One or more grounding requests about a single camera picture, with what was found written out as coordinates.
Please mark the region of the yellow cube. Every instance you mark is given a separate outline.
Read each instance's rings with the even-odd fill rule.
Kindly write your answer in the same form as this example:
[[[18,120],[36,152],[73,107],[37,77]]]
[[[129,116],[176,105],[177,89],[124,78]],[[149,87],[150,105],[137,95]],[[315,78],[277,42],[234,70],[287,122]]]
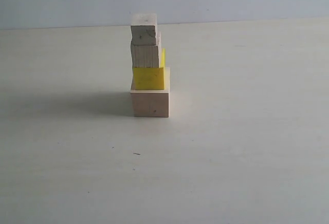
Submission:
[[[166,50],[162,49],[160,67],[133,67],[132,70],[136,90],[164,90],[166,86]]]

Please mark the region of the small wooden cube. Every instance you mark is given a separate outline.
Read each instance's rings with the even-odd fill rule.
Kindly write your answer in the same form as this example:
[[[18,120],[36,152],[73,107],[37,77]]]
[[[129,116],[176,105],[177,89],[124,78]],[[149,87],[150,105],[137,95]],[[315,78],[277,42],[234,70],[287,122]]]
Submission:
[[[156,13],[136,13],[131,19],[133,45],[154,46],[158,44]]]

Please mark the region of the large wooden cube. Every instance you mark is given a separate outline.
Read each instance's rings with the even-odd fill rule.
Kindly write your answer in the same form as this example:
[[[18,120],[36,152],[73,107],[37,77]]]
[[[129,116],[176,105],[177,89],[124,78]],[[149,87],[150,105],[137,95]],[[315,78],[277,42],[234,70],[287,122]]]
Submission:
[[[164,90],[136,90],[131,84],[131,98],[136,117],[169,117],[170,113],[170,68],[166,67]]]

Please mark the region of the medium wooden cube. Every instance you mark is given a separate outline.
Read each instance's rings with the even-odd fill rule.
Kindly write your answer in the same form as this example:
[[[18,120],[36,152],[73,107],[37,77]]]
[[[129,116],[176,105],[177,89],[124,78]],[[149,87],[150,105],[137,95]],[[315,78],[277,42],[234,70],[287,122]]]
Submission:
[[[135,45],[131,42],[132,67],[161,67],[161,32],[158,33],[157,39],[156,45]]]

